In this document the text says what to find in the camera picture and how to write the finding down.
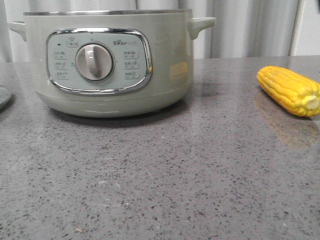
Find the yellow corn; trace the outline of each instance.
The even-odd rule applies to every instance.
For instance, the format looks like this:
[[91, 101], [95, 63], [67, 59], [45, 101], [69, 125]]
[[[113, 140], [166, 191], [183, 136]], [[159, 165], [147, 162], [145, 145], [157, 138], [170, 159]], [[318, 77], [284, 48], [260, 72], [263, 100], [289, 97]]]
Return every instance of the yellow corn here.
[[299, 117], [320, 113], [318, 82], [278, 66], [265, 66], [256, 77], [264, 91], [288, 112]]

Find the gray speckled countertop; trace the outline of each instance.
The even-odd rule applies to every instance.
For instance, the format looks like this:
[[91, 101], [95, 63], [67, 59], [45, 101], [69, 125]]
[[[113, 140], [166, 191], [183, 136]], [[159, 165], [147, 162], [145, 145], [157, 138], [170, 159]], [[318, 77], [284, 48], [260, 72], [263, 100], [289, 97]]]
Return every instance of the gray speckled countertop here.
[[0, 63], [0, 240], [319, 240], [320, 117], [264, 94], [266, 65], [320, 81], [320, 56], [195, 60], [173, 106], [91, 119]]

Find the stainless steel rim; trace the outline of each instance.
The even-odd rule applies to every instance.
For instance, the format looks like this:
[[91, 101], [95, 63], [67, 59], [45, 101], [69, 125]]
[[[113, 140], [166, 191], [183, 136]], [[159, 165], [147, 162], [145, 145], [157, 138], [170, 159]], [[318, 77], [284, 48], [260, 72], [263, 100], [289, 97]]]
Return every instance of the stainless steel rim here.
[[91, 15], [144, 15], [144, 14], [179, 14], [191, 13], [192, 9], [161, 9], [161, 10], [90, 10], [90, 11], [43, 11], [24, 12], [24, 16], [91, 16]]

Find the curtain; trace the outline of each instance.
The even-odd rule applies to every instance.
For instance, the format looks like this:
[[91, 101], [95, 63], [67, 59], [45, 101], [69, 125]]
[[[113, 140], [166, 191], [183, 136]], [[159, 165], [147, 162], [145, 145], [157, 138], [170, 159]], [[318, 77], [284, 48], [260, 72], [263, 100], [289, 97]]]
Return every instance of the curtain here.
[[27, 44], [7, 22], [23, 12], [189, 8], [216, 17], [194, 40], [194, 58], [287, 56], [299, 0], [0, 0], [0, 62], [28, 61]]

